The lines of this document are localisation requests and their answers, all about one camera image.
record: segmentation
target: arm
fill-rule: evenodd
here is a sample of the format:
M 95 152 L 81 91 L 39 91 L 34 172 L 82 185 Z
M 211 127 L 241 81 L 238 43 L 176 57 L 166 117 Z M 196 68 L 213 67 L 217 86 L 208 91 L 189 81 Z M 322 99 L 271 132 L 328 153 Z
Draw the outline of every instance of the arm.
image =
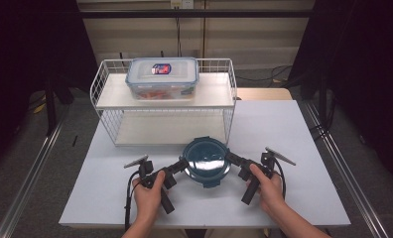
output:
M 122 238 L 145 238 L 150 234 L 162 199 L 160 191 L 164 179 L 165 172 L 158 172 L 151 189 L 139 184 L 140 180 L 138 178 L 132 181 L 135 187 L 134 198 L 137 203 L 137 218 Z
M 287 205 L 281 194 L 281 180 L 278 175 L 274 174 L 271 179 L 268 179 L 255 165 L 250 165 L 250 170 L 261 182 L 261 208 L 287 236 L 294 238 L 328 237 Z

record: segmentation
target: gray floor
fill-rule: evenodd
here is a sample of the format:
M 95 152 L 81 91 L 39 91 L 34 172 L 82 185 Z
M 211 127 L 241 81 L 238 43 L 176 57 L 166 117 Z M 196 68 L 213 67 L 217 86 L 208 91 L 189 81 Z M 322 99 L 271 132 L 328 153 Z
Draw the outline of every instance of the gray floor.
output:
M 269 77 L 270 74 L 271 70 L 268 69 L 236 71 L 236 75 L 256 79 Z M 282 80 L 271 83 L 269 79 L 237 79 L 238 86 L 242 87 L 278 87 Z M 76 89 L 72 92 L 75 96 L 72 105 L 60 105 L 57 100 L 58 114 L 62 115 L 66 111 L 67 115 L 24 211 L 14 230 L 10 231 L 12 237 L 120 237 L 123 233 L 122 230 L 110 229 L 71 229 L 58 224 L 98 123 L 98 117 L 86 93 Z M 41 93 L 35 93 L 32 98 L 37 98 Z M 291 93 L 299 101 L 308 126 L 313 127 L 313 119 L 306 107 L 307 102 L 300 100 L 299 88 L 292 88 Z M 29 112 L 7 153 L 0 160 L 0 222 L 40 152 L 46 132 L 46 108 L 37 114 Z M 382 222 L 387 237 L 393 237 L 393 177 L 382 167 L 374 151 L 361 143 L 358 131 L 338 105 L 335 108 L 331 135 Z M 327 232 L 332 237 L 374 237 L 326 144 L 322 139 L 318 139 L 317 146 L 352 222 L 352 225 L 347 227 L 328 228 Z

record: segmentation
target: black curtain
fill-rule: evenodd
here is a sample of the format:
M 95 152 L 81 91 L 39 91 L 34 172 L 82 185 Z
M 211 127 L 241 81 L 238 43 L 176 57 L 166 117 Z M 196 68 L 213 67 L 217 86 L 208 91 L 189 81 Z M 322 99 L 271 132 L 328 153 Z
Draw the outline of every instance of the black curtain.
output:
M 393 174 L 393 0 L 358 1 L 329 87 Z
M 75 0 L 0 1 L 0 154 L 47 78 L 60 100 L 88 91 L 97 63 L 77 12 Z

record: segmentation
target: metal rail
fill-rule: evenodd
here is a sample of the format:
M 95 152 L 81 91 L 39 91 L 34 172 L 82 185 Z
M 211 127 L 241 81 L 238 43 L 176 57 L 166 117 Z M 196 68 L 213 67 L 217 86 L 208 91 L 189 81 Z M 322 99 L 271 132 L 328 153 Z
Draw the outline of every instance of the metal rail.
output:
M 160 9 L 160 10 L 82 10 L 80 12 L 19 12 L 21 16 L 43 18 L 79 17 L 82 19 L 109 18 L 311 18 L 336 16 L 339 10 L 213 10 L 213 9 Z
M 46 160 L 52 150 L 52 147 L 54 146 L 55 141 L 58 138 L 62 124 L 66 119 L 68 110 L 69 106 L 67 106 L 63 111 L 61 119 L 53 133 L 45 139 L 42 149 L 36 156 L 36 159 L 33 162 L 33 165 L 30 168 L 26 179 L 24 180 L 10 208 L 2 219 L 0 223 L 0 238 L 9 238 L 12 236 L 18 220 L 20 219 L 20 216 L 23 213 L 27 202 L 29 201 L 29 197 L 33 191 L 33 188 L 35 187 L 42 168 L 44 167 Z
M 312 117 L 316 126 L 321 124 L 319 119 L 319 112 L 315 105 L 312 102 L 306 103 L 308 112 Z M 338 168 L 339 173 L 342 176 L 351 196 L 354 199 L 358 209 L 360 210 L 361 215 L 363 216 L 364 221 L 366 222 L 367 226 L 369 227 L 373 237 L 375 238 L 382 238 L 388 237 L 388 234 L 385 231 L 382 223 L 379 220 L 379 217 L 370 204 L 369 200 L 367 199 L 366 195 L 364 194 L 363 190 L 361 189 L 360 185 L 357 183 L 353 173 L 351 172 L 348 164 L 346 163 L 342 153 L 340 152 L 338 146 L 336 145 L 335 141 L 333 140 L 330 133 L 326 133 L 321 127 L 318 127 L 320 133 L 323 135 L 322 138 L 324 143 L 327 146 L 329 154 L 331 155 L 333 161 L 335 162 L 336 167 Z

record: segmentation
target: person's left hand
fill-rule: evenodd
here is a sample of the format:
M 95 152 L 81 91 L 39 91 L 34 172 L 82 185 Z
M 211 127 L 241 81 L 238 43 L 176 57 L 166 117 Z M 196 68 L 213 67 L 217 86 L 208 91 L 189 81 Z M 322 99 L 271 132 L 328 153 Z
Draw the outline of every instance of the person's left hand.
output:
M 135 202 L 137 203 L 136 221 L 150 222 L 153 224 L 157 218 L 160 202 L 162 200 L 161 189 L 165 180 L 165 172 L 159 171 L 152 188 L 140 184 L 140 179 L 135 178 L 132 184 L 135 187 Z

